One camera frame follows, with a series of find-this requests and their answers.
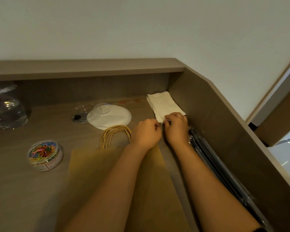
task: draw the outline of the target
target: white napkin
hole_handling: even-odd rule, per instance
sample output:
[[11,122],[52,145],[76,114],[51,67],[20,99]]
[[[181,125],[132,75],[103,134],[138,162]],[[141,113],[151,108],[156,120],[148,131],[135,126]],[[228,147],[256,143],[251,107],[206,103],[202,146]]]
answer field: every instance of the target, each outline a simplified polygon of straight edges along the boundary
[[179,112],[182,115],[186,113],[174,102],[169,92],[147,94],[147,101],[154,111],[156,119],[159,123],[163,123],[164,116],[172,112]]

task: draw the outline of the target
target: person's right hand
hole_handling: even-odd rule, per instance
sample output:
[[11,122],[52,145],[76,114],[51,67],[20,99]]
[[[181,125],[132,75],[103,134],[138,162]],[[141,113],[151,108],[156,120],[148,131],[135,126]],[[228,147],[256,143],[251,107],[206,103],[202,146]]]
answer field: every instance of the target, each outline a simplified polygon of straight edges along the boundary
[[188,120],[186,116],[183,116],[179,112],[173,112],[169,115],[166,115],[165,120],[163,121],[165,127],[166,139],[170,145],[174,148],[178,145],[189,144],[189,135],[188,135]]

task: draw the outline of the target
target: person's left arm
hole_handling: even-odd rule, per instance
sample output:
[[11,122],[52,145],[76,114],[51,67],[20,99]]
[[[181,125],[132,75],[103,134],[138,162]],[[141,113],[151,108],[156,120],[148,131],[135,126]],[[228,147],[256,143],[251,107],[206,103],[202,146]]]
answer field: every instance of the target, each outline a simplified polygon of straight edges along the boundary
[[155,119],[141,121],[133,129],[131,143],[65,232],[124,231],[139,166],[161,135]]

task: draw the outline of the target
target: desk surface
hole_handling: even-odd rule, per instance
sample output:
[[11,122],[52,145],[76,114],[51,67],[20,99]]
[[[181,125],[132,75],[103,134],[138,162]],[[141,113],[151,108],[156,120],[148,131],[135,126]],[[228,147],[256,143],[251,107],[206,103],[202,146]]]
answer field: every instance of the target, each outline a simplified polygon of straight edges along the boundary
[[[139,121],[154,118],[146,100],[116,104],[128,109],[133,128]],[[75,104],[35,107],[23,127],[0,130],[0,231],[53,231],[61,193],[67,180],[71,151],[85,146],[100,148],[102,130],[71,121]],[[37,172],[26,160],[32,144],[55,140],[64,151],[62,162],[47,172]],[[125,134],[117,133],[112,146],[128,143]],[[192,231],[198,231],[176,159],[163,139],[159,148],[182,203]]]

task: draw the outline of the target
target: white paper circle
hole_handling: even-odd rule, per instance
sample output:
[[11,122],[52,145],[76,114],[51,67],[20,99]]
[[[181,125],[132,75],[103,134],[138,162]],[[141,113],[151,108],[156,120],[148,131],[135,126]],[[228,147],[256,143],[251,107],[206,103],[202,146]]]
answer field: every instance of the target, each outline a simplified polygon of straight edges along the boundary
[[127,125],[131,121],[131,113],[123,107],[110,105],[111,111],[104,115],[99,115],[93,110],[88,113],[88,122],[98,129],[105,130],[114,125]]

